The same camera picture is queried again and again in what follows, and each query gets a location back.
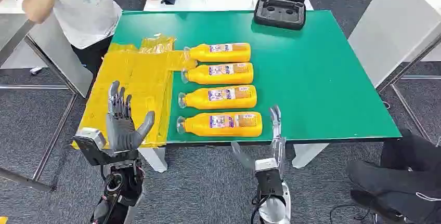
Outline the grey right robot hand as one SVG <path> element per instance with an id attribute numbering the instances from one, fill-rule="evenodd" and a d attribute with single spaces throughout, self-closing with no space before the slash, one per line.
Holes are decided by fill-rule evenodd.
<path id="1" fill-rule="evenodd" d="M 281 135 L 281 111 L 277 105 L 274 105 L 270 108 L 270 113 L 273 130 L 273 139 L 271 141 L 271 148 L 273 151 L 272 157 L 254 160 L 241 151 L 241 147 L 237 142 L 233 141 L 231 147 L 234 155 L 244 167 L 253 172 L 276 168 L 282 179 L 284 172 L 284 159 L 286 158 L 286 139 Z"/>

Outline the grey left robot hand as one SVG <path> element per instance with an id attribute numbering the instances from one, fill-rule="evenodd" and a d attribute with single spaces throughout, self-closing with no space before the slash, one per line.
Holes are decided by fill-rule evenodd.
<path id="1" fill-rule="evenodd" d="M 136 150 L 151 131 L 155 112 L 147 112 L 143 123 L 135 128 L 131 107 L 132 95 L 125 95 L 125 88 L 114 81 L 108 90 L 106 131 L 110 149 L 115 152 Z"/>

